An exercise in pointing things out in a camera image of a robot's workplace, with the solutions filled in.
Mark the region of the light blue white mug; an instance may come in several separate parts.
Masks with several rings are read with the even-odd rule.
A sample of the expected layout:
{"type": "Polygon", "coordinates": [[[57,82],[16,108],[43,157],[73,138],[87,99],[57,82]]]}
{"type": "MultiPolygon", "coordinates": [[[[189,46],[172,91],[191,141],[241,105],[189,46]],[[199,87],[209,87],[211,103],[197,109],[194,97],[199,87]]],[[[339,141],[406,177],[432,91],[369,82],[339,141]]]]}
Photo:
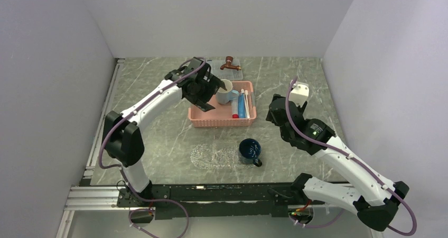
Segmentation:
{"type": "Polygon", "coordinates": [[[239,91],[234,90],[233,83],[228,79],[222,79],[221,81],[224,83],[225,88],[220,87],[215,94],[218,104],[226,105],[232,100],[237,100],[239,91]]]}

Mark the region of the dark blue mug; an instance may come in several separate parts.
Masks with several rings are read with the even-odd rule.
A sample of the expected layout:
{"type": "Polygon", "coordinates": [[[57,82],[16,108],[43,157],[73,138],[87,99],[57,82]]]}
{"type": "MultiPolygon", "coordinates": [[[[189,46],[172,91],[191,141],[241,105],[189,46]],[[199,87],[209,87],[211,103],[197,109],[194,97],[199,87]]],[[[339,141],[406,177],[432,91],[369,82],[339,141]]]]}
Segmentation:
{"type": "Polygon", "coordinates": [[[239,143],[238,152],[242,164],[253,164],[256,167],[263,165],[260,159],[262,148],[258,141],[251,138],[242,140],[239,143]]]}

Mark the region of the clear textured acrylic tray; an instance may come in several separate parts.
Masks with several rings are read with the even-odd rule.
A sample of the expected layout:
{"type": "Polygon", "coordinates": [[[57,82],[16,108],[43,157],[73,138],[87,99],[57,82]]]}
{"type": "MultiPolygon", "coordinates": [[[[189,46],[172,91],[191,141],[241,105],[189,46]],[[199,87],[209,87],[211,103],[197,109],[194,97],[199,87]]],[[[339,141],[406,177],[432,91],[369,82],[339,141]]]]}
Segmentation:
{"type": "Polygon", "coordinates": [[[209,158],[209,168],[218,170],[243,170],[256,166],[249,160],[245,160],[239,152],[239,141],[224,141],[212,145],[209,158]]]}

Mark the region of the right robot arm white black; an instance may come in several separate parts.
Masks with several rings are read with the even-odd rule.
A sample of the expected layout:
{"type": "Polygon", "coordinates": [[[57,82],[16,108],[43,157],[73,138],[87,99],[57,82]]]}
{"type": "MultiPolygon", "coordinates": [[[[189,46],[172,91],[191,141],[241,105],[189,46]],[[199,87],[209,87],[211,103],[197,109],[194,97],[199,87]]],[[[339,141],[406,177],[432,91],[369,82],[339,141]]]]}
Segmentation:
{"type": "Polygon", "coordinates": [[[378,232],[391,228],[409,187],[372,170],[322,120],[304,118],[305,108],[274,94],[266,119],[279,127],[283,141],[330,165],[351,187],[301,173],[290,186],[292,199],[298,204],[317,200],[335,205],[355,214],[362,223],[378,232]]]}

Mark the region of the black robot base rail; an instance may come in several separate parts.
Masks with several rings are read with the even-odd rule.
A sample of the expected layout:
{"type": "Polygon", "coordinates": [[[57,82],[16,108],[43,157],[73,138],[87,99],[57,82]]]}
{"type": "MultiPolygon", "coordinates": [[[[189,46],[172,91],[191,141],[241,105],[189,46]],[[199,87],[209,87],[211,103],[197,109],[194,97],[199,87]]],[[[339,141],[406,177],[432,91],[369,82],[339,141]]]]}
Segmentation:
{"type": "Polygon", "coordinates": [[[240,184],[156,184],[150,202],[119,189],[119,209],[150,208],[156,220],[177,217],[258,216],[288,217],[312,203],[291,190],[289,182],[240,184]]]}

